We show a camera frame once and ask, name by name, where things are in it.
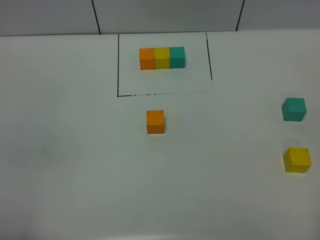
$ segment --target cube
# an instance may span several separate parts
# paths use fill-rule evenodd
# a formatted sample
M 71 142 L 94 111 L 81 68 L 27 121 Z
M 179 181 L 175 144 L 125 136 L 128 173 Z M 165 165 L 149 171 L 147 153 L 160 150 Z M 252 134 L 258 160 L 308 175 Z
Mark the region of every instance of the cube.
M 155 48 L 154 54 L 156 69 L 170 68 L 170 49 L 168 47 Z
M 305 100 L 295 97 L 288 97 L 281 110 L 284 121 L 301 122 L 307 113 Z
M 179 69 L 186 66 L 186 54 L 184 46 L 170 47 L 170 68 Z
M 163 110 L 146 111 L 146 131 L 148 134 L 165 133 L 165 114 Z
M 283 161 L 288 173 L 305 173 L 312 165 L 308 148 L 289 147 Z
M 154 48 L 140 48 L 139 51 L 140 69 L 156 69 L 156 57 Z

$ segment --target white table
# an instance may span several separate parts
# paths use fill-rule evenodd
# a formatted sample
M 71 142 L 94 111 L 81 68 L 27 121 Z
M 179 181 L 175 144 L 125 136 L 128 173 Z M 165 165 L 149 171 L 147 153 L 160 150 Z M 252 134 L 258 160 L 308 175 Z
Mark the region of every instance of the white table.
M 200 86 L 146 95 L 140 74 L 172 76 L 128 69 L 129 40 L 189 36 Z M 212 80 L 205 33 L 120 35 L 119 89 L 118 35 L 0 38 L 1 238 L 318 239 L 320 31 L 207 38 Z M 305 98 L 302 122 L 282 120 L 286 97 Z M 147 135 L 157 109 L 166 132 Z M 309 148 L 307 173 L 284 171 L 288 147 Z

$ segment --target green cube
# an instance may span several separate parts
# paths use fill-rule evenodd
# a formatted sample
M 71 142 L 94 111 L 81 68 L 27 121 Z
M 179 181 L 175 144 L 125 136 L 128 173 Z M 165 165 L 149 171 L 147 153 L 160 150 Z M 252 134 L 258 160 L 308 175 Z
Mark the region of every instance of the green cube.
M 287 97 L 281 110 L 284 121 L 301 122 L 307 113 L 305 100 L 295 97 Z
M 180 69 L 186 66 L 186 54 L 184 46 L 170 47 L 170 68 Z

